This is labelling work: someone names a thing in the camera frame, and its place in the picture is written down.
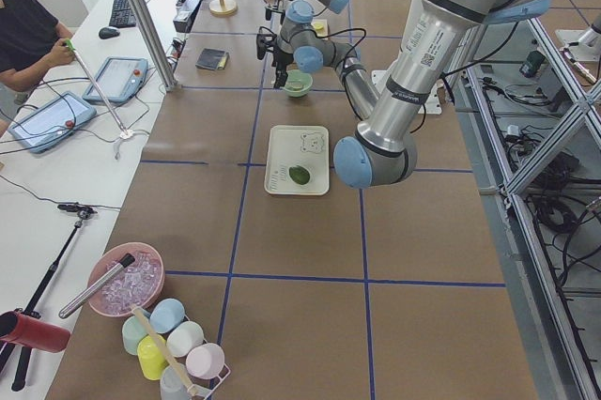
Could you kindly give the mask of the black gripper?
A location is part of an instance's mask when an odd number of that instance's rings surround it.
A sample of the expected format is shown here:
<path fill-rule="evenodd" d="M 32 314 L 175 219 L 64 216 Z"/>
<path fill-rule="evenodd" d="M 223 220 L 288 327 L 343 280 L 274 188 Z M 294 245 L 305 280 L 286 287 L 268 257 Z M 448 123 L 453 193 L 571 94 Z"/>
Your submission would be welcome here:
<path fill-rule="evenodd" d="M 293 54 L 283 49 L 280 40 L 276 38 L 272 43 L 272 65 L 276 72 L 274 88 L 281 88 L 282 85 L 286 84 L 288 79 L 287 68 L 293 63 Z"/>

